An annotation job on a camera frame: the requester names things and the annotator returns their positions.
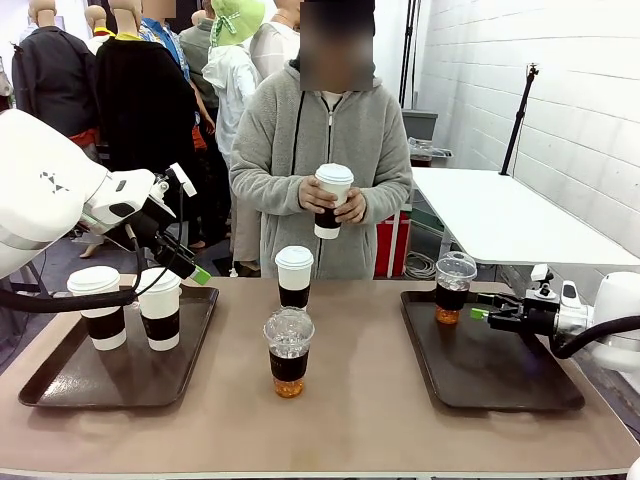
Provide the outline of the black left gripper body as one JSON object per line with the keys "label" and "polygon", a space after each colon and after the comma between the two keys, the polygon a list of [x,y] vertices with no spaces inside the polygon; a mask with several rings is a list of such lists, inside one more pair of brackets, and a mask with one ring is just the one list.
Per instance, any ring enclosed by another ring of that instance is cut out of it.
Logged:
{"label": "black left gripper body", "polygon": [[127,219],[138,245],[148,248],[156,261],[170,261],[173,258],[178,240],[169,227],[177,223],[176,216],[160,205],[144,205]]}

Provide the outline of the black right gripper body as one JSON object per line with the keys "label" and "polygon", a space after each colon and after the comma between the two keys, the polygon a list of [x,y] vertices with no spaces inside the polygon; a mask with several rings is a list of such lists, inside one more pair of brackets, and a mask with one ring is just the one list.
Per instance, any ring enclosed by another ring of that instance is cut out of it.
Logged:
{"label": "black right gripper body", "polygon": [[560,301],[528,296],[523,300],[522,324],[527,332],[538,335],[553,335],[556,328],[556,316]]}

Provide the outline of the person's right hand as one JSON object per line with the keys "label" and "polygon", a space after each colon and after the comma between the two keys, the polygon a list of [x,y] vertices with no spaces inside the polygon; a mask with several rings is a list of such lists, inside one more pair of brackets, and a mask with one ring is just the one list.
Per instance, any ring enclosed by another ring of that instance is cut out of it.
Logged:
{"label": "person's right hand", "polygon": [[306,176],[302,179],[298,201],[300,206],[314,214],[323,214],[327,209],[333,210],[337,197],[320,187],[320,181],[314,176]]}

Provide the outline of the person's left hand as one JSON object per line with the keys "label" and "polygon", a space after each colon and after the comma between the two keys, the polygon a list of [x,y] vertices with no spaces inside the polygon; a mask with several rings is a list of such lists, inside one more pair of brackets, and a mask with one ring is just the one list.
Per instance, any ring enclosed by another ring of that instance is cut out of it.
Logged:
{"label": "person's left hand", "polygon": [[359,224],[366,213],[366,199],[359,188],[351,188],[346,201],[334,210],[337,223]]}

